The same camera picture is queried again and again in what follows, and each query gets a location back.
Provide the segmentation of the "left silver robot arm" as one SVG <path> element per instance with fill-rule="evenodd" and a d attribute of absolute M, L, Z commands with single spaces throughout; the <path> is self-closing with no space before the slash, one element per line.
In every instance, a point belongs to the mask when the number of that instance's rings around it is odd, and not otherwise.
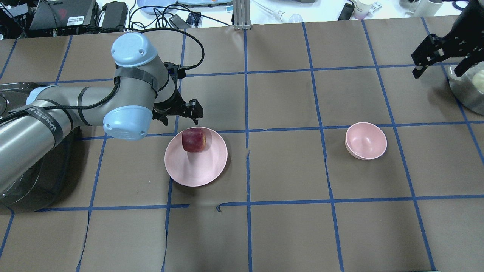
<path fill-rule="evenodd" d="M 116 64 L 113 87 L 49 85 L 31 91 L 26 105 L 1 119 L 1 191 L 59 145 L 80 126 L 101 126 L 106 134 L 126 141 L 144 138 L 153 119 L 167 125 L 167 116 L 182 116 L 198 124 L 203 108 L 185 102 L 177 81 L 190 66 L 163 62 L 145 31 L 119 36 L 111 47 Z"/>

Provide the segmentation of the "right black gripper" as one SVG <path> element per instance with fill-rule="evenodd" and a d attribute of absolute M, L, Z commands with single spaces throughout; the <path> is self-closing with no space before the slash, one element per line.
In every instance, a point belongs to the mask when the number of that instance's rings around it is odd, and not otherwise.
<path fill-rule="evenodd" d="M 483 62 L 483 13 L 482 0 L 469 0 L 445 37 L 434 33 L 426 36 L 411 54 L 414 78 L 419 79 L 433 64 L 453 57 L 463 58 L 453 69 L 457 77 Z"/>

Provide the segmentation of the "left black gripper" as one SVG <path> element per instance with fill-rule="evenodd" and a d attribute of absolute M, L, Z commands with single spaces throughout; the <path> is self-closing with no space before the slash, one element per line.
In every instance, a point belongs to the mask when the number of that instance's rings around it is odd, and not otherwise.
<path fill-rule="evenodd" d="M 153 106 L 153 119 L 168 126 L 168 116 L 180 116 L 192 119 L 195 125 L 199 125 L 199 119 L 203 118 L 203 107 L 197 99 L 185 102 L 180 97 L 155 103 Z"/>

